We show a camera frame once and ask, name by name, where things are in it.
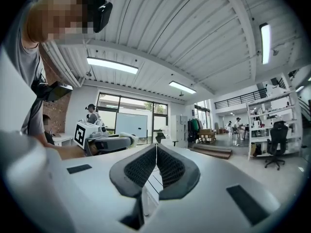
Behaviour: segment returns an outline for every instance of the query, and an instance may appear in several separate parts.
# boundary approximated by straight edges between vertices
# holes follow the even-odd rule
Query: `brick wall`
[[[68,81],[58,71],[58,69],[41,45],[39,45],[39,51],[49,85],[53,84],[55,81],[69,84]],[[70,100],[70,95],[71,93],[65,95],[64,97],[55,102],[43,103],[43,114],[46,114],[51,118],[53,133],[65,132],[66,113]]]

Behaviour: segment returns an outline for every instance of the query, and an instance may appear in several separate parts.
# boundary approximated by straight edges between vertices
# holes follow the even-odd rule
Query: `floor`
[[[232,149],[232,155],[229,160],[225,160],[253,177],[278,199],[280,203],[286,202],[289,198],[293,198],[300,186],[302,185],[303,177],[307,169],[307,158],[311,148],[303,149],[303,156],[299,154],[284,155],[281,159],[285,160],[285,165],[281,165],[280,170],[276,169],[275,164],[269,165],[264,168],[266,157],[251,157],[250,161],[248,157],[248,141],[232,140],[232,136],[228,134],[216,135],[216,142],[214,146],[228,147]]]

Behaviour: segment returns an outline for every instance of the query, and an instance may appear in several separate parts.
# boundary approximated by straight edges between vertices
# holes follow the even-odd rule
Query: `desk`
[[[55,146],[71,146],[73,142],[73,136],[65,133],[59,134],[61,137],[53,137]]]

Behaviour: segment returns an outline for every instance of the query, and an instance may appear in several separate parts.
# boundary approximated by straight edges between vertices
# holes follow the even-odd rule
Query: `black office chair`
[[[156,134],[155,139],[156,139],[156,141],[157,141],[158,143],[161,143],[161,140],[162,140],[162,139],[166,139],[166,137],[165,137],[165,135],[164,135],[162,132],[159,132],[159,133]]]
[[[271,154],[272,160],[267,163],[264,167],[267,168],[271,163],[276,163],[277,169],[280,170],[279,162],[285,164],[284,160],[280,160],[277,157],[284,154],[286,150],[286,135],[288,127],[284,125],[284,121],[275,122],[273,128],[270,130],[271,141],[268,139],[268,153]]]
[[[232,140],[233,140],[233,136],[234,136],[234,140],[235,140],[235,135],[236,135],[236,134],[238,135],[238,140],[239,140],[239,138],[240,138],[240,133],[237,132],[237,128],[232,127],[232,129],[233,129]]]

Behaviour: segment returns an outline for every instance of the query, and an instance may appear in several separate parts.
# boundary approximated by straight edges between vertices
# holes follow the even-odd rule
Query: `whiteboard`
[[[121,132],[134,134],[138,138],[147,138],[148,116],[117,113],[116,134]]]

